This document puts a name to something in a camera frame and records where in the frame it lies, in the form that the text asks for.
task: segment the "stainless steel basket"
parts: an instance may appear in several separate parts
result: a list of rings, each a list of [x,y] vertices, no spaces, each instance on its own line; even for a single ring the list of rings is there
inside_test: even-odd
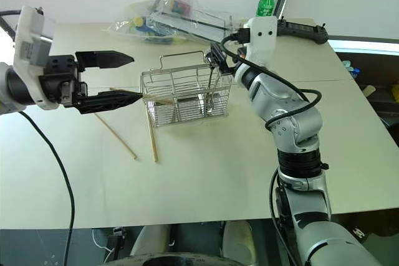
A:
[[[199,64],[163,69],[165,57],[202,51],[164,55],[161,67],[143,72],[140,90],[153,126],[211,118],[226,114],[231,77],[221,76],[217,68]]]

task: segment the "table surface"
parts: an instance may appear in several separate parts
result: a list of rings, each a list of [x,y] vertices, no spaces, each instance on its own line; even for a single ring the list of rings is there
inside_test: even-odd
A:
[[[60,24],[53,54],[117,50],[135,62],[88,70],[90,93],[137,87],[161,54],[207,45],[148,45],[109,36],[103,24]],[[278,37],[272,68],[300,88],[315,88],[324,125],[322,160],[334,213],[398,207],[399,151],[328,44]],[[247,92],[232,86],[228,116],[155,130],[153,162],[144,104],[101,113],[137,160],[93,115],[60,107],[26,112],[53,142],[75,196],[75,227],[112,227],[270,217],[267,190],[276,148]],[[18,114],[0,118],[0,227],[63,228],[69,197],[49,148]]]

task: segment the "floor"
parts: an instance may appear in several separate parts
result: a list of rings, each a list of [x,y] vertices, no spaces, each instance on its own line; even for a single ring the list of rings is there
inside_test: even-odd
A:
[[[254,235],[260,266],[288,266],[282,245],[277,242],[270,220],[249,221]],[[219,255],[221,245],[220,222],[179,224],[175,231],[175,252],[194,252]],[[120,257],[127,257],[142,227],[127,227],[127,238]],[[111,229],[95,229],[98,244],[105,245]],[[2,230],[0,231],[0,262],[2,266],[62,265],[66,230]],[[368,234],[363,245],[384,266],[397,265],[399,234],[379,237]],[[91,229],[76,229],[72,235],[69,265],[101,265],[105,250],[92,240]]]

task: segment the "plastic bag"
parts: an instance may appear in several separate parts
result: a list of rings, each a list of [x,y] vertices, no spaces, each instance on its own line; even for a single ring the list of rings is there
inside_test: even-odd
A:
[[[186,40],[177,30],[158,24],[147,25],[148,15],[152,12],[155,0],[148,0],[129,5],[125,8],[124,17],[115,21],[106,29],[108,33],[121,37],[133,37],[154,44],[178,44]]]
[[[196,0],[155,0],[147,25],[154,30],[168,26],[190,39],[221,42],[239,28],[239,19],[229,12],[211,11]]]

